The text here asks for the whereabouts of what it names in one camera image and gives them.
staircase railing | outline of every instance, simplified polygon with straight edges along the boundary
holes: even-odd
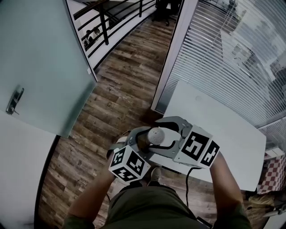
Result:
[[[91,10],[96,10],[97,12],[99,12],[99,14],[97,14],[94,17],[92,17],[91,19],[89,19],[87,22],[85,22],[83,25],[81,25],[78,28],[78,31],[81,31],[84,27],[86,27],[87,25],[92,23],[95,19],[100,18],[100,24],[96,25],[93,29],[91,29],[89,32],[87,32],[81,38],[81,41],[84,42],[84,40],[86,38],[89,38],[93,32],[98,31],[98,29],[101,27],[102,31],[100,31],[100,33],[95,38],[93,38],[92,41],[89,41],[89,44],[84,47],[86,51],[89,50],[91,47],[93,48],[92,51],[88,52],[88,57],[89,58],[104,43],[106,45],[108,45],[110,37],[113,36],[124,25],[126,25],[128,22],[130,22],[135,17],[141,17],[142,13],[144,11],[148,10],[149,8],[153,7],[156,4],[156,0],[150,0],[150,1],[138,0],[136,2],[133,2],[133,1],[131,2],[130,0],[123,0],[123,1],[118,2],[118,4],[115,4],[114,6],[108,8],[108,9],[104,9],[104,3],[106,3],[106,2],[108,2],[108,0],[98,0],[96,2],[92,2],[92,3],[88,4],[86,7],[84,7],[83,9],[81,9],[80,11],[76,12],[73,15],[74,19],[77,20],[77,19],[79,19],[80,17],[82,17],[83,15],[85,15],[86,13],[88,13]],[[120,10],[118,12],[116,12],[116,13],[110,13],[110,10],[115,9],[118,6],[120,6],[120,5],[122,5],[123,3],[126,3],[126,2],[129,2],[130,4],[128,6],[126,6],[125,8],[120,8]],[[137,14],[135,14],[132,17],[128,18],[128,20],[126,20],[124,23],[122,23],[116,29],[111,30],[112,28],[115,28],[116,25],[118,25],[124,19],[127,19],[128,16],[130,16],[131,14],[133,14],[136,11],[138,11]],[[108,27],[106,27],[106,23],[107,22],[111,22],[113,19],[116,19],[116,20],[114,20],[116,22],[114,23],[114,21],[113,21],[113,23],[111,23],[110,25],[108,25]],[[100,43],[98,43],[96,46],[94,46],[94,44],[98,41],[99,38],[102,38],[102,36],[103,36],[103,40]]]

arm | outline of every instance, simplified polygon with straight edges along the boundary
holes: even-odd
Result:
[[[108,159],[107,164],[86,190],[72,203],[68,214],[81,219],[93,222],[99,212],[102,202],[109,190],[115,176],[108,168],[113,155]]]
[[[210,174],[218,216],[223,216],[242,204],[242,194],[220,152],[210,168]]]

metal bracket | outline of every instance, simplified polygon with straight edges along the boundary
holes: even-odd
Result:
[[[16,108],[19,100],[21,99],[23,93],[24,93],[24,88],[22,88],[22,90],[20,92],[18,92],[17,89],[13,92],[12,97],[10,98],[10,101],[8,103],[6,113],[8,113],[9,115],[13,115],[14,112],[16,114],[19,114],[15,111],[15,108]]]

olive green shirt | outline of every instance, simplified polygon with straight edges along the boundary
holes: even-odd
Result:
[[[94,229],[92,222],[68,216],[64,229]],[[119,192],[112,198],[102,229],[207,229],[179,196],[164,187],[137,187]],[[251,229],[242,205],[217,219],[214,229]]]

white table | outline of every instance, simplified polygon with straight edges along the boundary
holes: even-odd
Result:
[[[212,134],[240,189],[256,189],[266,144],[266,137],[259,130],[230,108],[183,81],[176,86],[164,114],[164,117],[168,116],[180,116]],[[180,138],[178,133],[163,129],[166,138],[161,145],[170,145]],[[157,154],[151,161],[183,174],[191,168]],[[210,170],[193,170],[190,176],[212,182]]]

